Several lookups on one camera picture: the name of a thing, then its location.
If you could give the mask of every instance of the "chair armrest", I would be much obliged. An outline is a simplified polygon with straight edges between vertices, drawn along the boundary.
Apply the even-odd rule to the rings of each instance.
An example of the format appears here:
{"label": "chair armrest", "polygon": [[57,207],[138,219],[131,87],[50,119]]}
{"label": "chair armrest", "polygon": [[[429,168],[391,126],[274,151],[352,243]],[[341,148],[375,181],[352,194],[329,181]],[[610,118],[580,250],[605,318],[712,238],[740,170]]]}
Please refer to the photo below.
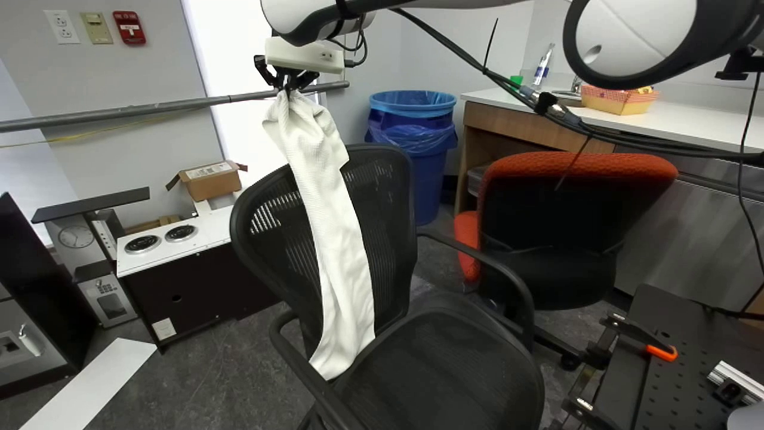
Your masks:
{"label": "chair armrest", "polygon": [[520,330],[524,330],[520,336],[524,336],[525,346],[529,346],[529,349],[533,346],[533,341],[536,341],[536,323],[533,323],[536,304],[533,304],[533,297],[530,297],[529,285],[524,283],[520,275],[517,275],[517,271],[512,271],[508,265],[499,262],[498,259],[484,255],[484,253],[481,253],[481,250],[472,248],[472,246],[459,243],[459,241],[453,241],[452,237],[444,237],[444,235],[439,235],[439,232],[420,230],[419,237],[427,237],[427,238],[433,238],[433,241],[438,241],[438,243],[443,243],[443,246],[456,248],[459,253],[466,253],[466,255],[481,260],[483,265],[498,271],[499,275],[503,275],[503,277],[508,279],[508,285],[519,291],[520,300],[524,300],[524,304],[519,305],[519,314],[517,314],[517,316],[519,316],[519,326],[520,326]]}
{"label": "chair armrest", "polygon": [[293,343],[283,336],[283,330],[297,321],[297,314],[285,314],[274,321],[271,328],[271,341],[279,352],[279,357],[286,361],[292,373],[309,386],[314,398],[317,402],[317,408],[328,413],[329,421],[335,421],[333,428],[341,430],[364,430],[359,418],[341,404],[341,398],[335,395],[335,389],[324,383],[322,376],[315,373],[315,369],[305,361],[304,354],[293,349]]}

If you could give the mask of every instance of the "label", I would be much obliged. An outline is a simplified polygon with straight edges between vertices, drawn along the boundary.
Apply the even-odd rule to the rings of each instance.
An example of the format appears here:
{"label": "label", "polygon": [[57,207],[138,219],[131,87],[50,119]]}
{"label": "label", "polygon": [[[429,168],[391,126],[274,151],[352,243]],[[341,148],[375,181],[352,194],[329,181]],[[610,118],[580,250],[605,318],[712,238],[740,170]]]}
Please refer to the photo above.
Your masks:
{"label": "label", "polygon": [[170,318],[157,321],[157,323],[153,323],[150,328],[153,328],[153,333],[157,334],[160,341],[176,334]]}

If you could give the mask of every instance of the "mesh chair back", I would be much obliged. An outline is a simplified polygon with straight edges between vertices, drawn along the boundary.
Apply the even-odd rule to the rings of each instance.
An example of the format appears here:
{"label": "mesh chair back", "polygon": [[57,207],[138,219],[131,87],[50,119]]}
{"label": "mesh chair back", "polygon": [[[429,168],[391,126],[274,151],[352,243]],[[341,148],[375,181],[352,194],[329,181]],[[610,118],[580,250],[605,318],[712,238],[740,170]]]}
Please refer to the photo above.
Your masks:
{"label": "mesh chair back", "polygon": [[[341,173],[364,230],[379,334],[409,309],[415,265],[412,163],[382,145],[348,145],[348,155]],[[238,195],[233,246],[255,279],[297,311],[305,352],[314,354],[322,333],[320,277],[309,216],[290,165]]]}
{"label": "mesh chair back", "polygon": [[679,174],[646,152],[585,152],[568,173],[570,163],[574,152],[498,160],[481,191],[481,248],[605,253]]}

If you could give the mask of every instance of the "black mesh office chair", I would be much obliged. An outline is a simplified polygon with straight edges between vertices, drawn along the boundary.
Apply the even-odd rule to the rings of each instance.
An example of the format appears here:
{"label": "black mesh office chair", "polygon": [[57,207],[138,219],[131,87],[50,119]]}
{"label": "black mesh office chair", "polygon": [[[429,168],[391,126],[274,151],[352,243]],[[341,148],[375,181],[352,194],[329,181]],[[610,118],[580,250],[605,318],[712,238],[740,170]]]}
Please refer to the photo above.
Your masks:
{"label": "black mesh office chair", "polygon": [[[459,291],[433,289],[409,305],[419,255],[412,165],[394,148],[352,145],[348,152],[344,177],[371,259],[378,340],[341,377],[324,383],[283,336],[283,328],[298,321],[310,357],[322,330],[314,238],[292,170],[283,168],[246,188],[233,213],[238,259],[292,309],[271,336],[315,397],[302,428],[538,428],[544,386],[524,343],[524,334],[533,334],[530,293],[524,291],[525,333]],[[475,255],[525,289],[495,260],[456,241],[433,238]]]}

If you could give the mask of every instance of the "white cloth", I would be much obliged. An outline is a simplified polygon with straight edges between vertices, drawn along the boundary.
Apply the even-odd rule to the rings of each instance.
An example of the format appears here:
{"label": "white cloth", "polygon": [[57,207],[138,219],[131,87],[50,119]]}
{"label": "white cloth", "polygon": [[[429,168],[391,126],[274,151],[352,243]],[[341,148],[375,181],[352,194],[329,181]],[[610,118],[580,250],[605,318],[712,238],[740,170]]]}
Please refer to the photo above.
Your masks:
{"label": "white cloth", "polygon": [[298,94],[279,94],[265,122],[285,151],[314,230],[322,336],[314,369],[333,380],[375,340],[375,297],[360,224],[340,168],[348,160],[333,114]]}

